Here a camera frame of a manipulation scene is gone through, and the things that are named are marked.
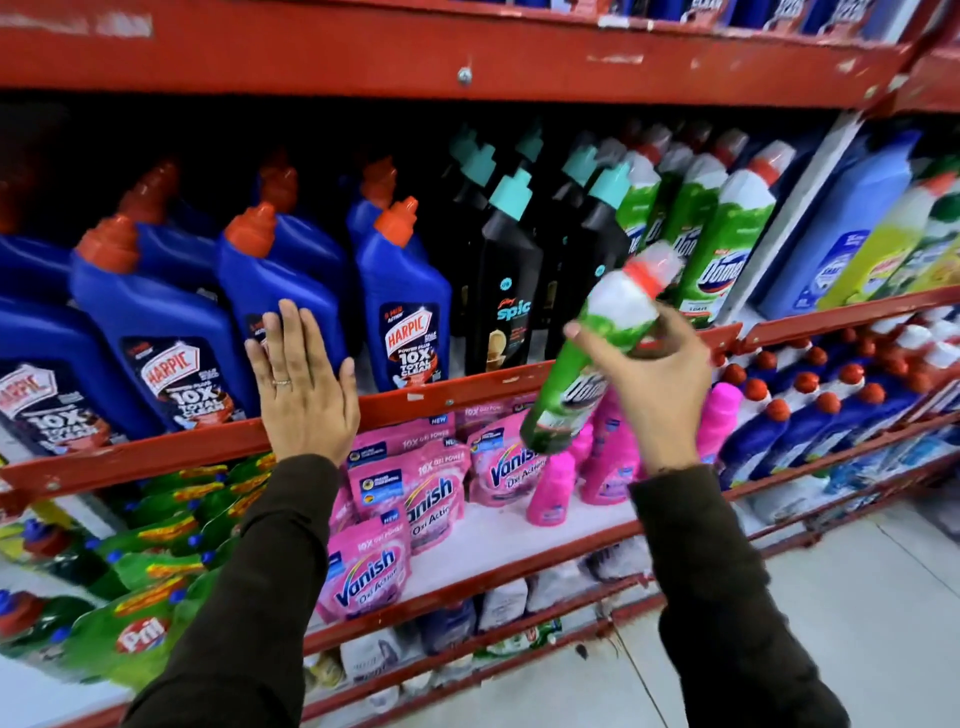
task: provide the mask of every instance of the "hand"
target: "hand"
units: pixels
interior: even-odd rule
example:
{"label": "hand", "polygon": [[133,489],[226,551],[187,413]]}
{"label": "hand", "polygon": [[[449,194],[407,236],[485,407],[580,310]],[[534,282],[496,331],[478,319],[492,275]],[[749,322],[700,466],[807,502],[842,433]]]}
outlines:
{"label": "hand", "polygon": [[266,352],[253,339],[245,342],[276,461],[312,453],[340,465],[360,426],[353,359],[344,359],[338,382],[313,314],[286,299],[280,313],[282,328],[275,313],[263,314]]}
{"label": "hand", "polygon": [[643,467],[650,475],[700,464],[697,428],[710,387],[710,351],[683,314],[657,303],[655,331],[661,346],[625,356],[616,347],[575,321],[564,334],[603,372],[620,397],[620,407],[634,429]]}

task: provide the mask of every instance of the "bottle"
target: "bottle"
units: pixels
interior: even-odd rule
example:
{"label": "bottle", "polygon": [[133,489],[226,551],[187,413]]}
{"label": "bottle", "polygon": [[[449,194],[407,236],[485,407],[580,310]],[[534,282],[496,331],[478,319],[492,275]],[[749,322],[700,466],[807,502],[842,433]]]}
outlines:
{"label": "bottle", "polygon": [[64,683],[90,681],[94,675],[68,668],[61,656],[73,623],[91,611],[92,604],[75,596],[42,598],[0,589],[0,655]]}
{"label": "bottle", "polygon": [[547,333],[548,359],[557,356],[564,344],[564,324],[577,315],[594,284],[627,261],[630,238],[617,224],[616,210],[630,187],[629,173],[627,162],[605,169],[590,188],[580,224],[569,231],[570,250],[560,272]]}
{"label": "bottle", "polygon": [[748,138],[739,129],[726,130],[713,142],[710,151],[698,155],[686,170],[660,234],[660,240],[673,246],[684,265],[696,248],[704,225],[716,212],[720,188],[729,176],[727,170],[740,156]]}
{"label": "bottle", "polygon": [[[270,178],[264,181],[264,189],[269,185]],[[217,277],[240,335],[263,344],[267,338],[263,314],[278,313],[280,299],[290,299],[317,319],[330,366],[339,373],[348,351],[337,297],[319,281],[270,259],[276,244],[275,225],[273,206],[260,203],[233,218],[218,243]]]}
{"label": "bottle", "polygon": [[527,363],[530,314],[543,263],[543,251],[518,224],[530,202],[529,181],[524,169],[503,176],[470,242],[479,264],[468,299],[468,376]]}
{"label": "bottle", "polygon": [[0,296],[0,338],[0,422],[33,453],[62,455],[163,432],[79,311]]}
{"label": "bottle", "polygon": [[381,392],[450,375],[450,284],[404,250],[416,211],[412,197],[384,210],[357,254],[367,347]]}
{"label": "bottle", "polygon": [[170,429],[259,414],[250,364],[217,305],[137,276],[136,228],[104,220],[74,250],[70,292],[107,339],[130,379]]}
{"label": "bottle", "polygon": [[826,310],[868,301],[920,243],[930,210],[949,191],[955,179],[956,173],[946,172],[903,193],[817,303],[817,308]]}
{"label": "bottle", "polygon": [[910,184],[919,132],[901,132],[844,172],[786,259],[757,310],[780,319],[815,310],[884,214]]}
{"label": "bottle", "polygon": [[743,272],[777,203],[770,186],[793,156],[789,144],[772,142],[720,188],[716,212],[704,225],[673,298],[697,328],[713,323]]}
{"label": "bottle", "polygon": [[[653,245],[622,270],[602,277],[578,317],[622,352],[630,352],[657,320],[653,299],[673,279],[680,261],[667,245]],[[537,401],[520,428],[526,446],[553,454],[570,446],[607,390],[589,357],[564,344]]]}
{"label": "bottle", "polygon": [[715,384],[707,395],[697,429],[697,454],[701,461],[712,463],[717,452],[736,427],[743,393],[731,384]]}
{"label": "bottle", "polygon": [[836,419],[842,404],[832,392],[825,392],[816,401],[790,416],[790,424],[768,450],[753,472],[753,480],[761,480],[787,468],[802,465],[804,453]]}
{"label": "bottle", "polygon": [[543,466],[540,482],[527,505],[527,521],[541,526],[565,522],[576,479],[577,464],[572,453],[565,451],[551,455]]}
{"label": "bottle", "polygon": [[717,457],[720,489],[728,491],[750,480],[751,473],[789,422],[790,406],[783,400],[772,400],[759,415],[736,430]]}

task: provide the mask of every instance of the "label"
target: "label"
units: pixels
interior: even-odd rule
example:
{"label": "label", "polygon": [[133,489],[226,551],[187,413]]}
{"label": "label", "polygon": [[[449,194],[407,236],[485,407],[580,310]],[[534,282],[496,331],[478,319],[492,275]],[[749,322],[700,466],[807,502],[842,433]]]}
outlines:
{"label": "label", "polygon": [[198,336],[125,336],[124,355],[164,415],[183,429],[246,420],[226,389],[213,350]]}
{"label": "label", "polygon": [[0,413],[17,434],[55,455],[127,442],[59,361],[0,361]]}
{"label": "label", "polygon": [[435,303],[384,303],[380,338],[387,354],[387,375],[397,389],[440,381],[440,307]]}
{"label": "label", "polygon": [[808,311],[817,307],[817,302],[829,291],[830,287],[840,278],[847,264],[853,260],[863,242],[870,236],[870,231],[845,232],[817,264],[817,271],[813,280],[806,285],[797,300],[793,303],[794,310]]}

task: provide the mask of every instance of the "green dishwash bottle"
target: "green dishwash bottle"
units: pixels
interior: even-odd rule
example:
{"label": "green dishwash bottle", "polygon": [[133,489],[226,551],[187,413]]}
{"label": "green dishwash bottle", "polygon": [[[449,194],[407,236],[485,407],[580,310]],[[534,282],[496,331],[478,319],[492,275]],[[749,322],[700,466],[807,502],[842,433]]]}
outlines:
{"label": "green dishwash bottle", "polygon": [[0,655],[17,660],[64,683],[95,682],[82,667],[63,664],[63,642],[74,622],[94,606],[75,596],[42,598],[0,589]]}
{"label": "green dishwash bottle", "polygon": [[[631,352],[657,320],[653,300],[673,280],[680,259],[670,246],[654,244],[607,273],[587,295],[577,321],[622,352]],[[607,380],[572,342],[564,342],[540,395],[520,426],[534,452],[553,454],[570,446],[607,390]]]}
{"label": "green dishwash bottle", "polygon": [[673,297],[696,328],[712,324],[730,295],[774,211],[777,198],[770,186],[795,154],[786,142],[773,141],[720,188],[716,212],[704,225]]}
{"label": "green dishwash bottle", "polygon": [[[727,181],[727,170],[750,139],[739,129],[727,129],[720,134],[709,152],[697,155],[684,175],[677,199],[663,223],[660,240],[673,246],[684,260],[684,266],[700,239],[700,233],[717,209],[720,188]],[[667,286],[666,295],[680,283],[680,277]]]}

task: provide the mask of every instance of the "pink bottle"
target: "pink bottle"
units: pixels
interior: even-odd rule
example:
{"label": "pink bottle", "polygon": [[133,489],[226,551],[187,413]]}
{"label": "pink bottle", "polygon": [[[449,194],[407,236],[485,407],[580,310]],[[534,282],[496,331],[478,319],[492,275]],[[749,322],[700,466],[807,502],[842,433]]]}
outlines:
{"label": "pink bottle", "polygon": [[712,463],[720,446],[736,427],[743,393],[732,384],[721,381],[713,385],[704,402],[697,430],[697,454],[705,463]]}
{"label": "pink bottle", "polygon": [[570,506],[576,479],[576,464],[570,451],[552,455],[543,466],[537,490],[530,498],[527,521],[544,526],[560,525],[566,521],[566,509]]}

